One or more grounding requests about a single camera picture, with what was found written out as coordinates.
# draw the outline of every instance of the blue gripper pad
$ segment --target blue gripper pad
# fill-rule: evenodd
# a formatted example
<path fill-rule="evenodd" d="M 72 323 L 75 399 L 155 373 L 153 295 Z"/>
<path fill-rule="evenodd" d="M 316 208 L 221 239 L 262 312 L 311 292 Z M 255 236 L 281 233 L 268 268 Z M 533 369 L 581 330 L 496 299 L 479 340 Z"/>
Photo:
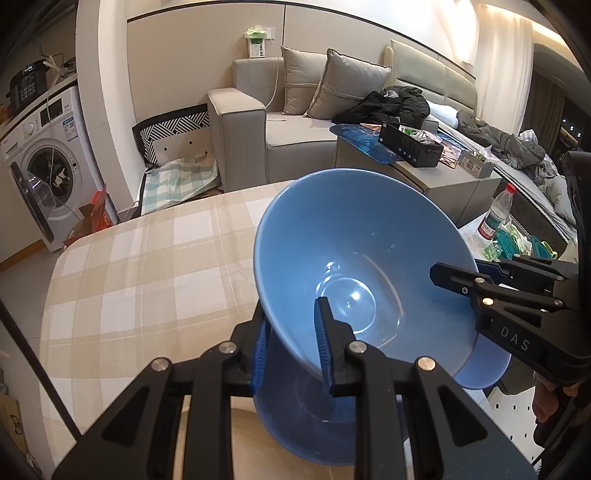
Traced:
<path fill-rule="evenodd" d="M 507 276 L 499 264 L 476 259 L 476 266 L 480 273 L 488 275 L 495 284 L 507 283 Z"/>
<path fill-rule="evenodd" d="M 252 379 L 251 390 L 252 394 L 256 395 L 259 388 L 261 388 L 263 377 L 265 376 L 265 364 L 267 363 L 267 344 L 269 341 L 269 333 L 271 325 L 267 317 L 263 315 L 261 320 L 261 329 L 259 330 L 258 338 L 256 339 L 255 351 L 252 356 Z"/>
<path fill-rule="evenodd" d="M 320 367 L 322 368 L 322 380 L 328 386 L 329 392 L 335 383 L 333 374 L 333 359 L 330 354 L 329 338 L 324 325 L 324 318 L 318 300 L 314 303 L 314 329 L 316 330 L 316 342 L 320 354 Z"/>

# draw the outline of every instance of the plaid tablecloth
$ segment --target plaid tablecloth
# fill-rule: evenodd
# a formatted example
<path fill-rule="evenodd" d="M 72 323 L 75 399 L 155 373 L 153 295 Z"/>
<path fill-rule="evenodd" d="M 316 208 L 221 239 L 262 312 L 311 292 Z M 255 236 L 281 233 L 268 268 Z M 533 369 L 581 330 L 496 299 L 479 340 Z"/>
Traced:
<path fill-rule="evenodd" d="M 58 259 L 40 358 L 82 432 L 152 359 L 199 356 L 251 319 L 256 227 L 287 183 L 155 212 L 83 238 Z M 42 388 L 41 407 L 57 464 L 74 441 Z M 352 478 L 352 469 L 288 453 L 247 411 L 251 403 L 240 408 L 237 478 Z"/>

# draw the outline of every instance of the side table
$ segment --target side table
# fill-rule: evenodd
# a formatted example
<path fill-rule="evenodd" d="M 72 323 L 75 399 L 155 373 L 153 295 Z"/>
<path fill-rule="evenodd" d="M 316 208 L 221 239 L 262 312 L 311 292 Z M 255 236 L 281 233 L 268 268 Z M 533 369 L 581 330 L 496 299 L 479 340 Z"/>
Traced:
<path fill-rule="evenodd" d="M 415 168 L 378 142 L 379 134 L 360 125 L 335 125 L 338 136 L 336 168 L 377 171 L 418 190 L 437 205 L 458 227 L 488 210 L 501 181 L 495 172 L 477 179 L 461 167 L 442 163 Z"/>

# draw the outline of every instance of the wall outlet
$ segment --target wall outlet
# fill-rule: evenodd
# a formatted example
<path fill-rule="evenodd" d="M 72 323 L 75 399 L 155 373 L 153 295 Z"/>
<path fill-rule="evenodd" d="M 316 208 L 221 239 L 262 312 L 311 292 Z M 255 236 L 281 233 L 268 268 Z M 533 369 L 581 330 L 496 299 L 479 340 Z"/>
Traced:
<path fill-rule="evenodd" d="M 263 27 L 263 30 L 267 32 L 267 39 L 275 40 L 275 27 Z"/>

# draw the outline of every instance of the blanket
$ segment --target blanket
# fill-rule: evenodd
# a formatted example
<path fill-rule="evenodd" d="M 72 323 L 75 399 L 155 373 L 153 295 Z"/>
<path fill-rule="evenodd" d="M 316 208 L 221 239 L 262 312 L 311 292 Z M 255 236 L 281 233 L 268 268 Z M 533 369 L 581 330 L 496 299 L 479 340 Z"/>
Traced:
<path fill-rule="evenodd" d="M 173 160 L 146 172 L 141 214 L 172 207 L 218 185 L 217 162 L 207 152 Z"/>
<path fill-rule="evenodd" d="M 388 87 L 382 92 L 371 92 L 356 106 L 333 118 L 335 124 L 383 124 L 400 122 L 421 128 L 431 113 L 429 104 L 416 87 Z"/>
<path fill-rule="evenodd" d="M 483 147 L 490 147 L 496 158 L 522 170 L 551 202 L 556 215 L 574 226 L 574 216 L 566 180 L 539 145 L 533 130 L 519 137 L 510 135 L 462 110 L 457 114 L 458 131 Z"/>

